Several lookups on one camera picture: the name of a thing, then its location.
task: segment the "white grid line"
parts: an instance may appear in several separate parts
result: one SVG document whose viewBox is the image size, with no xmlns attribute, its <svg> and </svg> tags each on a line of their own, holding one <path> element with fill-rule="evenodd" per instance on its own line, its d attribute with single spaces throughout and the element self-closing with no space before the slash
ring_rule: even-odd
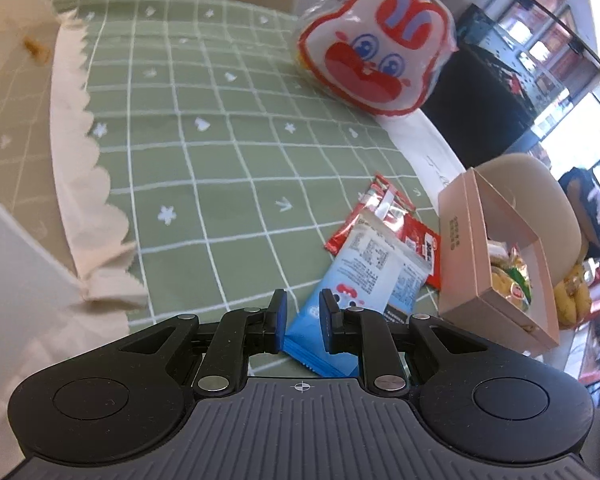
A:
<svg viewBox="0 0 600 480">
<path fill-rule="evenodd" d="M 222 1 L 222 9 L 223 9 L 223 16 L 225 16 L 226 15 L 226 1 L 225 0 Z M 253 21 L 253 13 L 252 12 L 250 12 L 250 20 Z M 324 246 L 326 243 L 326 240 L 324 239 L 324 235 L 322 234 L 322 231 L 320 231 L 320 228 L 318 227 L 318 222 L 315 219 L 315 215 L 314 215 L 313 209 L 311 208 L 311 203 L 309 201 L 309 196 L 307 195 L 306 188 L 304 187 L 304 183 L 302 182 L 302 179 L 300 178 L 300 174 L 298 173 L 298 170 L 296 170 L 295 165 L 293 164 L 293 162 L 291 161 L 291 158 L 289 157 L 288 153 L 286 152 L 284 144 L 282 144 L 282 142 L 280 141 L 278 132 L 276 131 L 275 126 L 273 125 L 273 119 L 267 114 L 267 109 L 264 107 L 264 104 L 262 103 L 262 100 L 260 99 L 260 96 L 258 95 L 258 91 L 256 90 L 256 87 L 253 84 L 253 79 L 251 79 L 251 75 L 249 74 L 247 65 L 244 63 L 244 60 L 242 59 L 240 52 L 236 49 L 234 54 L 238 58 L 238 61 L 240 62 L 240 64 L 242 65 L 242 67 L 244 69 L 244 72 L 247 77 L 247 81 L 249 83 L 249 86 L 251 87 L 251 93 L 253 94 L 254 98 L 256 99 L 256 102 L 257 102 L 258 106 L 260 107 L 260 110 L 262 111 L 262 113 L 265 116 L 267 116 L 267 118 L 269 120 L 269 127 L 271 129 L 273 136 L 276 139 L 278 146 L 280 147 L 280 150 L 282 151 L 282 155 L 285 157 L 286 163 L 291 168 L 291 171 L 294 172 L 294 175 L 296 176 L 296 179 L 300 184 L 300 189 L 302 190 L 302 195 L 304 196 L 304 202 L 306 203 L 307 211 L 309 212 L 311 221 L 314 223 L 315 230 L 318 233 L 320 240 L 322 241 L 322 245 Z"/>
<path fill-rule="evenodd" d="M 233 67 L 220 67 L 220 68 L 225 68 L 227 70 L 242 70 L 242 69 L 238 69 L 235 66 Z M 202 88 L 205 90 L 212 90 L 212 87 L 210 85 L 205 85 L 205 84 L 198 84 L 198 83 L 179 83 L 179 82 L 175 82 L 174 85 L 177 88 Z M 134 83 L 134 88 L 171 88 L 171 84 L 168 83 Z M 94 86 L 89 86 L 89 92 L 107 92 L 107 91 L 112 91 L 112 90 L 124 90 L 126 88 L 126 85 L 124 84 L 117 84 L 117 85 L 94 85 Z M 238 86 L 227 86 L 227 85 L 218 85 L 218 89 L 219 90 L 231 90 L 231 91 L 236 91 L 236 92 L 251 92 L 251 89 L 249 88 L 242 88 L 242 87 L 238 87 Z M 276 92 L 275 90 L 261 90 L 258 89 L 257 92 L 260 92 L 261 94 L 268 94 L 268 95 L 287 95 L 289 97 L 301 97 L 303 99 L 312 99 L 314 101 L 318 101 L 318 102 L 322 102 L 322 104 L 324 104 L 324 98 L 320 97 L 320 96 L 311 96 L 311 95 L 304 95 L 304 94 L 290 94 L 289 92 L 287 92 L 286 94 L 282 94 L 280 92 Z M 313 118 L 308 118 L 308 117 L 304 117 L 302 115 L 299 115 L 299 117 L 302 117 L 303 119 L 307 119 L 307 120 L 314 120 Z M 355 126 L 360 126 L 360 123 L 353 123 L 351 122 L 350 124 L 354 124 Z"/>
<path fill-rule="evenodd" d="M 206 245 L 206 254 L 209 257 L 209 262 L 211 263 L 211 268 L 214 272 L 214 277 L 216 279 L 216 285 L 218 286 L 218 291 L 220 292 L 220 297 L 222 298 L 222 302 L 226 306 L 227 311 L 229 311 L 229 306 L 226 304 L 226 295 L 224 293 L 224 288 L 222 287 L 222 282 L 220 280 L 220 275 L 218 274 L 218 268 L 216 267 L 216 261 L 214 260 L 214 256 L 211 252 L 211 246 L 206 237 L 206 226 L 205 219 L 202 216 L 202 208 L 200 207 L 200 197 L 198 195 L 198 185 L 196 183 L 196 176 L 193 171 L 193 165 L 191 164 L 191 158 L 189 156 L 189 152 L 187 150 L 187 146 L 185 144 L 184 139 L 184 130 L 182 128 L 182 115 L 180 114 L 180 107 L 178 106 L 178 93 L 176 92 L 175 87 L 175 76 L 173 73 L 173 57 L 171 55 L 171 41 L 169 40 L 169 23 L 166 20 L 166 15 L 169 9 L 169 0 L 166 0 L 166 4 L 164 6 L 165 17 L 163 20 L 164 32 L 165 32 L 165 46 L 167 47 L 167 55 L 169 58 L 169 78 L 171 80 L 171 91 L 173 97 L 173 104 L 175 106 L 176 117 L 178 118 L 178 135 L 180 136 L 180 143 L 182 146 L 182 151 L 184 152 L 185 161 L 187 163 L 187 169 L 189 170 L 189 175 L 191 177 L 191 183 L 193 184 L 193 194 L 196 200 L 196 209 L 198 210 L 198 218 L 200 220 L 200 227 L 202 228 L 202 235 L 204 237 L 204 243 Z"/>
<path fill-rule="evenodd" d="M 131 188 L 131 212 L 132 221 L 134 225 L 134 234 L 136 235 L 136 246 L 138 247 L 138 263 L 140 265 L 140 272 L 142 274 L 142 280 L 144 286 L 149 290 L 149 282 L 146 278 L 146 272 L 144 270 L 144 261 L 142 260 L 142 247 L 140 245 L 140 231 L 138 229 L 138 214 L 136 213 L 136 196 L 134 194 L 134 172 L 132 168 L 132 157 L 131 157 L 131 77 L 133 73 L 133 58 L 134 58 L 134 36 L 136 33 L 136 23 L 138 22 L 138 10 L 140 7 L 140 0 L 136 0 L 134 5 L 134 17 L 131 22 L 131 34 L 132 41 L 129 45 L 129 60 L 128 60 L 128 75 L 126 80 L 126 166 L 129 174 L 129 187 Z M 153 324 L 156 323 L 154 306 L 151 302 L 151 293 L 148 293 L 148 306 L 149 313 L 151 314 L 151 320 Z"/>
<path fill-rule="evenodd" d="M 320 280 L 313 280 L 311 282 L 299 283 L 298 285 L 294 285 L 294 286 L 290 287 L 289 289 L 287 289 L 287 291 L 292 294 L 293 290 L 295 290 L 296 288 L 303 288 L 304 286 L 317 285 L 318 283 L 320 283 Z M 239 300 L 231 300 L 231 301 L 227 302 L 227 305 L 235 306 L 235 305 L 238 305 L 241 303 L 247 303 L 248 301 L 262 300 L 263 298 L 271 298 L 274 292 L 275 292 L 275 290 L 270 290 L 269 292 L 262 292 L 261 294 L 255 294 L 254 296 L 249 296 L 248 298 L 240 298 Z M 159 321 L 164 321 L 165 319 L 170 319 L 171 317 L 174 317 L 174 316 L 179 316 L 180 314 L 200 314 L 202 312 L 210 312 L 212 310 L 219 310 L 221 308 L 224 308 L 224 303 L 218 303 L 218 304 L 211 305 L 211 306 L 203 306 L 201 308 L 195 308 L 193 310 L 178 310 L 178 311 L 174 311 L 174 312 L 167 312 L 165 314 L 158 314 L 155 316 L 155 319 L 159 322 Z M 137 326 L 137 325 L 142 325 L 144 323 L 148 323 L 150 321 L 151 321 L 150 318 L 142 318 L 142 319 L 134 319 L 132 321 L 129 321 L 128 323 L 129 323 L 129 326 Z"/>
<path fill-rule="evenodd" d="M 46 87 L 48 88 L 50 86 L 50 81 L 47 81 L 46 83 Z M 13 211 L 13 209 L 16 207 L 16 199 L 18 198 L 18 192 L 20 190 L 20 182 L 22 181 L 22 173 L 24 172 L 24 165 L 27 162 L 27 160 L 31 160 L 31 157 L 27 158 L 27 153 L 29 153 L 29 143 L 31 140 L 31 131 L 33 130 L 33 124 L 35 124 L 38 121 L 38 117 L 40 115 L 40 110 L 42 109 L 42 103 L 45 101 L 44 96 L 45 96 L 45 92 L 42 92 L 40 94 L 40 101 L 38 102 L 38 106 L 36 107 L 36 113 L 34 115 L 34 118 L 31 122 L 31 124 L 29 125 L 29 129 L 27 131 L 27 140 L 25 141 L 25 145 L 24 145 L 24 155 L 22 157 L 22 161 L 20 162 L 20 168 L 18 169 L 18 178 L 16 180 L 16 187 L 15 190 L 13 192 L 13 200 L 11 201 L 11 211 Z"/>
<path fill-rule="evenodd" d="M 259 142 L 257 140 L 236 140 L 235 141 L 239 146 L 289 146 L 290 148 L 317 148 L 318 146 L 322 146 L 323 148 L 341 148 L 343 150 L 352 149 L 350 144 L 310 144 L 308 142 L 273 142 L 273 141 L 263 141 Z M 192 146 L 231 146 L 234 142 L 232 140 L 188 140 L 185 144 L 188 147 Z M 135 152 L 141 150 L 150 150 L 152 148 L 175 148 L 180 146 L 180 142 L 177 140 L 172 140 L 169 142 L 149 142 L 146 144 L 135 144 L 131 146 L 131 149 Z M 399 152 L 397 149 L 393 148 L 375 148 L 373 146 L 357 146 L 355 149 L 357 150 L 385 150 L 388 152 Z M 100 153 L 115 153 L 115 152 L 124 152 L 126 151 L 126 146 L 102 146 L 100 148 Z"/>
<path fill-rule="evenodd" d="M 200 29 L 198 28 L 198 22 L 195 22 L 195 30 L 198 32 L 198 34 L 200 34 Z M 211 60 L 209 58 L 208 52 L 206 51 L 206 46 L 203 47 L 202 53 L 203 53 L 203 56 L 205 57 L 206 63 L 208 64 L 207 70 L 209 73 L 209 77 L 211 78 L 211 82 L 212 82 L 212 84 L 215 84 L 216 76 L 214 75 L 214 71 L 213 71 L 213 68 L 211 65 Z M 238 144 L 236 142 L 234 127 L 231 124 L 231 121 L 229 120 L 226 110 L 224 110 L 224 103 L 222 102 L 218 88 L 214 88 L 214 94 L 216 96 L 216 100 L 218 100 L 218 104 L 221 107 L 222 113 L 224 114 L 224 120 L 226 121 L 226 126 L 229 129 L 229 134 L 231 135 L 231 138 L 234 141 L 234 147 L 235 147 L 235 151 L 238 155 L 238 160 L 240 160 L 240 164 L 242 165 L 242 169 L 244 170 L 244 173 L 247 175 L 248 178 L 251 178 L 251 172 L 249 171 L 249 168 L 247 167 L 247 163 L 244 160 L 244 157 L 242 156 L 242 152 L 240 151 Z M 253 183 L 253 181 L 250 182 L 250 186 L 251 186 L 251 192 L 253 194 L 253 198 L 255 200 L 258 217 L 260 218 L 260 224 L 262 225 L 262 229 L 264 231 L 266 231 L 267 225 L 265 224 L 264 216 L 262 215 L 260 203 L 258 202 L 258 194 L 256 192 L 256 187 L 255 187 L 255 184 Z M 289 290 L 289 292 L 291 293 L 291 297 L 294 299 L 294 304 L 296 305 L 296 312 L 299 312 L 298 298 L 296 298 L 296 295 L 294 294 L 293 290 L 291 290 L 291 288 L 290 288 L 288 279 L 286 278 L 284 270 L 282 269 L 282 264 L 280 263 L 280 259 L 278 258 L 278 254 L 276 253 L 276 249 L 273 246 L 273 242 L 271 241 L 271 238 L 269 237 L 269 235 L 266 235 L 266 238 L 267 238 L 267 243 L 269 244 L 269 248 L 270 248 L 271 252 L 273 253 L 273 257 L 276 261 L 276 265 L 278 266 L 278 271 L 280 272 L 280 276 L 282 277 L 282 280 L 285 283 L 285 288 L 286 288 L 286 290 Z"/>
<path fill-rule="evenodd" d="M 293 359 L 288 356 L 278 357 L 275 361 L 254 367 L 252 371 L 254 374 L 257 374 L 259 372 L 263 372 L 264 370 L 268 370 L 269 368 L 275 368 L 276 366 L 288 361 L 293 361 Z"/>
<path fill-rule="evenodd" d="M 102 36 L 102 31 L 104 30 L 104 26 L 107 23 L 107 16 L 109 15 L 109 1 L 110 0 L 106 0 L 106 6 L 104 9 L 104 18 L 102 19 L 102 25 L 100 25 L 100 30 L 98 31 L 96 41 L 93 43 L 93 50 L 91 51 L 91 56 L 89 58 L 89 64 L 87 65 L 87 79 L 85 79 L 85 81 L 87 82 L 86 83 L 87 86 L 89 85 L 89 76 L 91 75 L 91 65 L 93 64 L 93 56 L 95 56 L 95 54 L 96 54 L 96 49 L 98 48 L 98 44 L 100 43 L 100 37 Z"/>
<path fill-rule="evenodd" d="M 23 156 L 13 156 L 11 158 L 0 158 L 0 166 L 4 166 L 7 164 L 14 164 L 16 162 L 23 162 L 23 161 L 36 161 L 36 160 L 44 160 L 46 158 L 50 158 L 50 155 L 44 155 L 44 154 L 40 154 L 40 155 L 23 155 Z"/>
<path fill-rule="evenodd" d="M 0 118 L 2 117 L 2 113 L 4 112 L 4 107 L 7 104 L 7 101 L 9 101 L 9 95 L 11 94 L 11 89 L 13 88 L 13 82 L 16 80 L 17 76 L 18 76 L 18 72 L 20 71 L 20 69 L 23 67 L 23 65 L 27 62 L 28 57 L 25 54 L 22 58 L 22 61 L 20 62 L 20 64 L 18 65 L 17 69 L 15 69 L 13 71 L 13 77 L 11 77 L 11 81 L 9 82 L 9 88 L 7 89 L 7 97 L 4 99 L 4 101 L 2 101 L 2 106 L 0 107 Z"/>
<path fill-rule="evenodd" d="M 397 178 L 402 175 L 387 175 L 387 178 Z M 369 180 L 368 176 L 363 175 L 353 175 L 347 176 L 343 175 L 342 178 L 348 179 L 359 179 L 359 180 Z M 242 178 L 199 178 L 196 180 L 198 185 L 201 184 L 242 184 L 245 182 L 294 182 L 296 180 L 337 180 L 335 175 L 326 175 L 326 176 L 254 176 L 251 179 L 247 177 Z M 151 189 L 160 189 L 163 187 L 176 187 L 176 186 L 188 186 L 191 184 L 190 180 L 167 180 L 164 182 L 152 182 L 151 184 L 142 184 L 141 186 L 134 186 L 134 191 L 147 191 Z M 129 193 L 131 190 L 128 187 L 115 187 L 111 189 L 113 194 L 125 194 Z M 418 208 L 419 211 L 433 210 L 433 207 L 421 207 Z"/>
<path fill-rule="evenodd" d="M 282 77 L 282 74 L 278 70 L 276 70 L 276 73 L 278 75 L 278 78 L 280 78 L 280 83 L 282 85 L 282 88 L 285 89 L 285 93 L 286 93 L 287 97 L 289 98 L 289 100 L 293 103 L 293 106 L 296 109 L 296 111 L 298 112 L 298 115 L 300 115 L 302 118 L 304 118 L 302 116 L 302 110 L 300 109 L 300 107 L 296 103 L 295 99 L 293 99 L 293 97 L 289 93 L 289 88 L 286 86 L 286 81 Z M 269 121 L 271 122 L 272 129 L 275 131 L 275 127 L 273 126 L 273 120 L 270 119 Z M 331 159 L 329 159 L 329 157 L 326 155 L 326 153 L 324 153 L 323 146 L 320 144 L 320 142 L 318 142 L 318 137 L 315 135 L 314 129 L 312 128 L 311 123 L 310 123 L 309 120 L 307 120 L 306 126 L 307 126 L 307 129 L 309 130 L 309 133 L 310 133 L 312 139 L 314 140 L 314 142 L 318 146 L 318 149 L 320 150 L 320 154 L 322 155 L 322 158 L 324 158 L 324 160 L 327 162 L 327 165 L 331 168 L 331 170 L 333 171 L 333 173 L 338 178 L 338 182 L 340 184 L 340 189 L 342 190 L 342 195 L 344 197 L 345 202 L 347 203 L 347 206 L 349 207 L 349 209 L 353 209 L 353 206 L 351 205 L 351 202 L 349 201 L 349 197 L 347 196 L 347 190 L 344 189 L 344 184 L 342 183 L 342 179 L 341 179 L 340 175 L 338 174 L 338 170 L 336 170 L 336 167 L 331 162 Z"/>
<path fill-rule="evenodd" d="M 219 242 L 233 242 L 234 240 L 249 240 L 250 238 L 260 238 L 263 236 L 271 236 L 271 235 L 279 235 L 286 233 L 295 233 L 298 231 L 311 231 L 315 228 L 320 227 L 334 227 L 336 225 L 341 225 L 341 221 L 337 222 L 327 222 L 324 224 L 313 224 L 307 226 L 298 226 L 298 227 L 285 227 L 284 229 L 273 229 L 266 231 L 258 231 L 256 233 L 247 233 L 243 235 L 233 235 L 233 236 L 222 236 L 218 238 L 192 238 L 191 240 L 183 240 L 181 242 L 175 242 L 173 244 L 166 244 L 155 247 L 147 247 L 142 249 L 142 254 L 152 254 L 152 253 L 161 253 L 163 251 L 169 251 L 171 249 L 179 249 L 180 247 L 187 247 L 191 245 L 202 245 L 202 244 L 215 244 Z"/>
<path fill-rule="evenodd" d="M 192 108 L 190 110 L 181 110 L 183 115 L 193 115 L 193 114 L 208 114 L 208 115 L 223 115 L 220 112 L 220 110 L 218 110 L 218 108 Z M 143 109 L 143 110 L 133 110 L 133 115 L 134 116 L 152 116 L 152 115 L 165 115 L 165 114 L 173 114 L 173 110 L 169 109 L 169 108 L 162 108 L 162 109 Z M 224 112 L 224 115 L 228 115 L 228 116 L 251 116 L 251 117 L 262 117 L 262 113 L 260 112 L 250 112 L 250 111 L 246 111 L 246 110 L 241 110 L 239 112 Z M 274 118 L 283 118 L 283 119 L 290 119 L 290 118 L 295 118 L 296 120 L 300 120 L 302 119 L 301 117 L 297 117 L 297 116 L 291 116 L 289 114 L 277 114 L 277 113 L 273 113 L 273 112 L 268 112 L 267 115 L 270 115 L 271 117 Z M 119 118 L 121 116 L 124 116 L 124 112 L 98 112 L 96 114 L 97 118 Z M 316 123 L 338 123 L 338 124 L 345 124 L 345 125 L 350 125 L 350 126 L 355 126 L 355 127 L 362 127 L 362 128 L 366 128 L 366 126 L 363 126 L 362 124 L 359 123 L 352 123 L 352 122 L 347 122 L 347 121 L 340 121 L 340 120 L 334 120 L 334 119 L 324 119 L 324 118 L 319 118 L 319 117 L 312 117 L 311 119 L 307 119 L 309 121 L 314 121 Z M 375 146 L 355 146 L 356 148 L 373 148 L 375 149 Z M 384 150 L 390 150 L 391 148 L 385 148 L 382 147 L 382 149 Z"/>
</svg>

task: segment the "open box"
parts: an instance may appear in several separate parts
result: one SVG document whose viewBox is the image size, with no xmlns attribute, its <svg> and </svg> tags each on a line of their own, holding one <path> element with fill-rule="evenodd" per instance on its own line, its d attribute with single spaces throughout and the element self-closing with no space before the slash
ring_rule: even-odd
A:
<svg viewBox="0 0 600 480">
<path fill-rule="evenodd" d="M 442 190 L 439 202 L 440 316 L 469 332 L 533 356 L 558 346 L 554 290 L 536 233 L 475 170 L 461 174 Z M 491 240 L 520 248 L 532 286 L 527 313 L 492 287 L 487 232 Z"/>
</svg>

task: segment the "person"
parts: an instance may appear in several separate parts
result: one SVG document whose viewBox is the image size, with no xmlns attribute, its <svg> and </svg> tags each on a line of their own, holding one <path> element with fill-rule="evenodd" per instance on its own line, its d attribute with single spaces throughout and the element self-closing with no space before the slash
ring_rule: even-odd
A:
<svg viewBox="0 0 600 480">
<path fill-rule="evenodd" d="M 585 259 L 600 258 L 600 187 L 592 174 L 583 168 L 571 168 L 558 183 L 567 195 L 588 243 Z"/>
</svg>

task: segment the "plastic bag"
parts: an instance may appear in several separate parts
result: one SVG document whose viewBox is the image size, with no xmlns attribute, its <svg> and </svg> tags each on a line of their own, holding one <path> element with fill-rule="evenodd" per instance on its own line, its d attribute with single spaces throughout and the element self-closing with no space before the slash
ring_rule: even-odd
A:
<svg viewBox="0 0 600 480">
<path fill-rule="evenodd" d="M 376 175 L 366 193 L 358 200 L 341 227 L 327 240 L 324 248 L 334 256 L 338 254 L 358 221 L 360 213 L 365 209 L 375 213 L 391 231 L 397 234 L 398 238 L 404 228 L 405 216 L 416 211 L 411 200 L 395 189 L 395 186 L 382 175 Z"/>
<path fill-rule="evenodd" d="M 341 227 L 327 240 L 324 248 L 334 256 L 338 254 L 360 213 L 365 209 L 375 213 L 395 233 L 398 240 L 405 242 L 427 261 L 427 285 L 440 290 L 440 235 L 411 216 L 416 211 L 413 203 L 382 175 L 376 175 L 366 193 L 358 200 Z M 400 276 L 390 303 L 408 314 L 411 312 L 411 303 L 401 287 L 407 283 L 410 283 L 408 276 Z"/>
<path fill-rule="evenodd" d="M 331 289 L 340 308 L 362 306 L 382 312 L 394 322 L 406 315 L 387 305 L 398 281 L 405 300 L 413 305 L 429 267 L 423 258 L 395 237 L 370 211 L 364 211 L 322 281 L 308 298 L 285 334 L 284 351 L 323 377 L 353 375 L 358 358 L 327 354 L 322 341 L 318 297 Z"/>
<path fill-rule="evenodd" d="M 456 51 L 456 28 L 439 0 L 320 0 L 291 41 L 301 72 L 334 95 L 400 116 L 431 94 Z"/>
</svg>

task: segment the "red snack packet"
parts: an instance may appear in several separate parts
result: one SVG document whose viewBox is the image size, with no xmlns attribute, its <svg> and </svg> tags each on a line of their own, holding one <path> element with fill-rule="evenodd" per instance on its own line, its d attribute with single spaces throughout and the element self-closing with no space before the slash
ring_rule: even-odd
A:
<svg viewBox="0 0 600 480">
<path fill-rule="evenodd" d="M 402 239 L 401 233 L 405 216 L 409 216 L 416 211 L 411 200 L 395 189 L 395 186 L 385 177 L 377 174 L 369 185 L 369 189 L 347 216 L 344 224 L 325 243 L 324 248 L 331 254 L 334 256 L 338 254 L 364 208 L 369 209 L 378 218 L 382 219 L 382 222 L 396 233 L 400 239 Z"/>
<path fill-rule="evenodd" d="M 382 175 L 376 175 L 341 227 L 324 247 L 334 256 L 349 236 L 364 208 L 373 211 L 397 237 L 431 264 L 427 285 L 440 289 L 440 235 L 413 217 L 415 206 Z"/>
<path fill-rule="evenodd" d="M 440 290 L 440 235 L 412 216 L 404 219 L 402 234 L 400 239 L 431 264 L 427 285 Z"/>
</svg>

